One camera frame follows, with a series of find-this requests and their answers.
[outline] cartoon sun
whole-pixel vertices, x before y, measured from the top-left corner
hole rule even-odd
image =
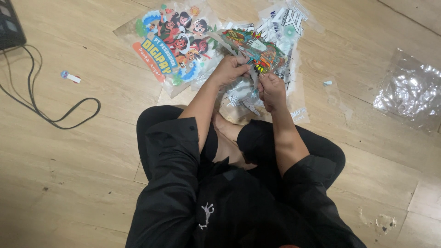
[[[191,9],[190,9],[190,13],[191,13],[193,16],[198,16],[199,13],[201,13],[201,12],[199,11],[199,8],[198,8],[198,7],[196,7],[196,6],[192,6]]]

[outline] black device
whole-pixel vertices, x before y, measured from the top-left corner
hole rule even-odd
[[[0,0],[0,50],[24,44],[26,37],[11,1]]]

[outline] sleeve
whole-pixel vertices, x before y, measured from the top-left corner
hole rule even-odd
[[[126,248],[184,247],[196,226],[200,163],[196,120],[154,125],[146,142],[152,180],[136,203]]]
[[[325,247],[366,248],[340,218],[335,203],[323,186],[335,170],[327,158],[308,155],[283,176],[285,202],[296,209],[316,230]]]

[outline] black pants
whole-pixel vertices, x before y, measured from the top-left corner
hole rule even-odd
[[[148,180],[151,180],[152,174],[150,173],[147,162],[148,154],[146,152],[145,133],[147,129],[153,125],[166,120],[177,119],[182,112],[183,109],[165,105],[148,108],[139,116],[136,124],[138,150],[142,167]],[[310,154],[328,158],[336,163],[333,177],[324,182],[324,186],[328,189],[344,168],[346,158],[343,151],[326,138],[299,126],[296,126],[296,128]],[[281,177],[276,163],[273,124],[261,120],[252,120],[240,131],[237,137],[237,144],[239,149],[244,153],[245,158],[258,165],[255,169],[248,170],[248,172],[258,178],[277,199],[280,194]],[[210,162],[214,159],[217,146],[217,134],[213,124],[211,124],[204,149],[201,153],[201,163]]]

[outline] orange banner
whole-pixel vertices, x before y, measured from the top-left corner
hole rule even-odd
[[[163,83],[165,81],[165,75],[161,73],[161,70],[155,63],[155,60],[146,52],[142,47],[140,42],[135,42],[132,45],[133,49],[136,53],[141,57],[141,59],[147,64],[147,66],[152,71],[153,75],[155,75],[156,79]]]

